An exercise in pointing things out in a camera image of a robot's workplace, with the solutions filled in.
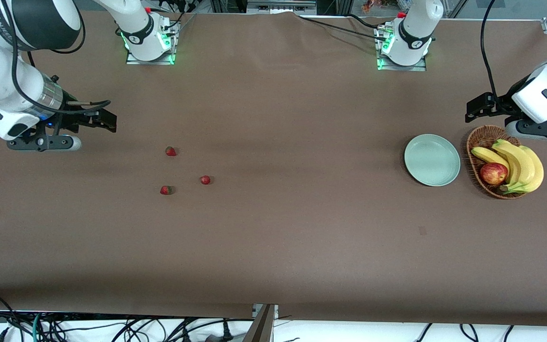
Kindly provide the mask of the aluminium frame rail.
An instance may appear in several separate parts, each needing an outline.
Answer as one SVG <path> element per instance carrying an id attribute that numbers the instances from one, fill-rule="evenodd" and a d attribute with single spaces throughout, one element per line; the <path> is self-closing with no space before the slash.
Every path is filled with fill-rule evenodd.
<path id="1" fill-rule="evenodd" d="M 316 0 L 247 0 L 247 14 L 277 14 L 293 12 L 298 15 L 317 15 Z"/>

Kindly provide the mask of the table cover sheet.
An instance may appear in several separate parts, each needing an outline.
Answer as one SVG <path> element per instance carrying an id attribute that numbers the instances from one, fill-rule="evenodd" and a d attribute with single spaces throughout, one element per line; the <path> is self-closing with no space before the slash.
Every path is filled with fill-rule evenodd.
<path id="1" fill-rule="evenodd" d="M 545 179 L 520 199 L 480 193 L 465 165 L 440 188 L 404 165 L 417 135 L 462 153 L 503 123 L 464 121 L 489 89 L 478 22 L 440 22 L 427 71 L 397 72 L 291 13 L 196 15 L 175 65 L 130 66 L 112 18 L 83 17 L 80 51 L 33 56 L 78 99 L 111 100 L 118 130 L 83 127 L 66 153 L 0 140 L 14 309 L 547 325 L 547 141 L 521 139 Z"/>

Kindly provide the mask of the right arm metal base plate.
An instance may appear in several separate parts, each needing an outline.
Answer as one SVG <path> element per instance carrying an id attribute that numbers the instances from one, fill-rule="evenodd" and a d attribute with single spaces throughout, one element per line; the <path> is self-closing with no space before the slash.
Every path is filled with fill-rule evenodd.
<path id="1" fill-rule="evenodd" d="M 178 47 L 179 32 L 181 23 L 170 21 L 169 18 L 161 18 L 158 23 L 158 30 L 155 30 L 150 36 L 144 39 L 143 44 L 135 46 L 122 35 L 124 47 L 127 50 L 126 64 L 128 65 L 155 65 L 171 66 L 176 62 L 176 52 Z M 141 60 L 134 55 L 139 51 L 141 54 L 147 54 L 150 57 L 159 52 L 159 56 L 152 60 Z"/>

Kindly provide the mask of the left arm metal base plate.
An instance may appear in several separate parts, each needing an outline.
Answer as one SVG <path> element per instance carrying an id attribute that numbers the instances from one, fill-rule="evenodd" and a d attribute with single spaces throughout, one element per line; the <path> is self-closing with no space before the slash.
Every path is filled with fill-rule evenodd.
<path id="1" fill-rule="evenodd" d="M 384 48 L 388 47 L 393 41 L 392 27 L 388 25 L 377 25 L 377 28 L 373 29 L 374 36 L 377 38 L 384 38 L 384 40 L 375 41 L 377 69 L 380 71 L 412 71 L 412 72 L 425 72 L 427 71 L 427 65 L 425 57 L 421 57 L 419 62 L 411 66 L 402 66 L 393 62 L 389 56 L 384 54 Z"/>

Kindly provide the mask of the brown wicker basket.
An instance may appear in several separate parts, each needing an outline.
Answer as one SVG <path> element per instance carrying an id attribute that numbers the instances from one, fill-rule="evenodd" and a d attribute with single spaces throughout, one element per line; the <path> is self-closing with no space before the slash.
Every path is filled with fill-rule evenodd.
<path id="1" fill-rule="evenodd" d="M 462 142 L 462 160 L 471 183 L 477 188 L 480 193 L 488 195 L 491 198 L 499 200 L 512 200 L 524 197 L 525 193 L 508 193 L 506 195 L 500 191 L 499 186 L 493 186 L 487 183 L 482 183 L 480 180 L 480 168 L 485 164 L 471 153 L 474 147 L 483 147 L 491 149 L 493 143 L 499 139 L 504 139 L 515 146 L 521 146 L 519 139 L 508 136 L 505 129 L 495 125 L 482 125 L 474 128 L 469 132 Z"/>

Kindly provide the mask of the pale green round plate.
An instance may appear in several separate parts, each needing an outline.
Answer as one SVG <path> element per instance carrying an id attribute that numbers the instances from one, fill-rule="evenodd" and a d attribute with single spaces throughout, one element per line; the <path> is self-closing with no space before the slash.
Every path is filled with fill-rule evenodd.
<path id="1" fill-rule="evenodd" d="M 462 166 L 453 144 L 435 134 L 421 134 L 411 139 L 405 147 L 404 162 L 417 182 L 431 187 L 453 182 Z"/>

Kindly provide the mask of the red apple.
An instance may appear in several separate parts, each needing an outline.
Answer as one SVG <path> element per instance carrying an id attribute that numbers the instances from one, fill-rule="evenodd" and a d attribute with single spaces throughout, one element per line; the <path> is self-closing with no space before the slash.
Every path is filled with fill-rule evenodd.
<path id="1" fill-rule="evenodd" d="M 499 186 L 506 181 L 509 170 L 504 164 L 489 162 L 480 168 L 479 175 L 486 184 Z"/>

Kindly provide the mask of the aluminium frame post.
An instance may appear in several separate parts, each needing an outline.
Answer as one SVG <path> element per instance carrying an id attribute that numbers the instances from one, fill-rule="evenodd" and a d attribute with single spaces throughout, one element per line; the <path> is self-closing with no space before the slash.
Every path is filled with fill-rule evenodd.
<path id="1" fill-rule="evenodd" d="M 274 322 L 279 318 L 277 304 L 254 304 L 253 322 L 242 342 L 273 342 Z"/>

